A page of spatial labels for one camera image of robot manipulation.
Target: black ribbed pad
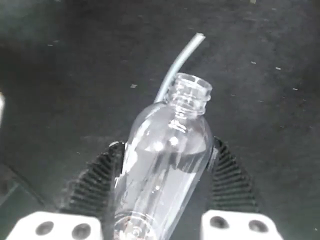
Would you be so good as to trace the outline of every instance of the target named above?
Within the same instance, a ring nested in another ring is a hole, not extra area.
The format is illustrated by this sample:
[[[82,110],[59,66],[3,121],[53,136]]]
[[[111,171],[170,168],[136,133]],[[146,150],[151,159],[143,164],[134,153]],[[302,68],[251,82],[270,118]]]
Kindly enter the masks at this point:
[[[236,161],[227,145],[214,138],[218,150],[211,171],[208,210],[258,213],[252,179]]]
[[[59,212],[96,217],[102,224],[104,239],[113,238],[114,187],[119,174],[125,145],[118,142],[101,153],[68,187],[68,196]]]

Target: bottle body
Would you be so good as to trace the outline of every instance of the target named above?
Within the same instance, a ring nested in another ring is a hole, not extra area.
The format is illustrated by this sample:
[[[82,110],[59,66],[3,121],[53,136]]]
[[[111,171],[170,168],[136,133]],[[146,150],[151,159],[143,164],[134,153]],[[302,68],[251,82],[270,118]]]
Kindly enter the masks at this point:
[[[211,156],[205,118],[172,103],[147,107],[132,126],[115,188],[116,239],[168,240]]]

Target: black background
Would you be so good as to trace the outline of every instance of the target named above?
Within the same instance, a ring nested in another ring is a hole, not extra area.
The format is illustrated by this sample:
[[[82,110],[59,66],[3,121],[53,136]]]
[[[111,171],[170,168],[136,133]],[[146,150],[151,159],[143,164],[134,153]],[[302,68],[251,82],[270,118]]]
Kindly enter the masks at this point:
[[[254,178],[284,238],[319,239],[319,13],[316,0],[1,1],[1,160],[58,202],[86,162],[127,138],[201,32],[182,71],[213,85],[212,132]],[[199,236],[205,183],[173,239]],[[6,203],[17,216],[37,208],[21,195]]]

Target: bottle mouth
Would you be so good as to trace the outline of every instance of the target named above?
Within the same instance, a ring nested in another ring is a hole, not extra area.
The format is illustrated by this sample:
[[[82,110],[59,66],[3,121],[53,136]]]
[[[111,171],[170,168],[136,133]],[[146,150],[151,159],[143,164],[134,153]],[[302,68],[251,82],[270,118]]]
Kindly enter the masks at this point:
[[[210,83],[208,83],[207,81],[203,80],[200,77],[186,74],[183,72],[178,72],[175,75],[175,82],[183,82],[184,84],[188,85],[189,87],[196,88],[204,93],[203,97],[209,97],[209,99],[210,99],[210,93],[211,93],[213,87]]]

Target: mounting hole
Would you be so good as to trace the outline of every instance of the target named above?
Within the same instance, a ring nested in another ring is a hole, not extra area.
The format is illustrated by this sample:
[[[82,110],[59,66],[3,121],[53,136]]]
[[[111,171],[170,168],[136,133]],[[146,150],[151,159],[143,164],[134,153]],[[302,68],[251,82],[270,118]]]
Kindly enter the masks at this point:
[[[266,233],[268,232],[268,227],[266,224],[264,224],[262,221],[258,220],[252,220],[249,222],[249,228],[252,231],[258,232],[258,233]]]
[[[35,234],[38,236],[47,235],[54,228],[54,223],[52,221],[45,221],[41,223],[35,230]]]
[[[220,216],[214,216],[210,219],[210,225],[217,229],[227,229],[229,228],[228,222]]]
[[[90,236],[91,227],[87,223],[81,223],[72,230],[72,237],[75,240],[85,240]]]

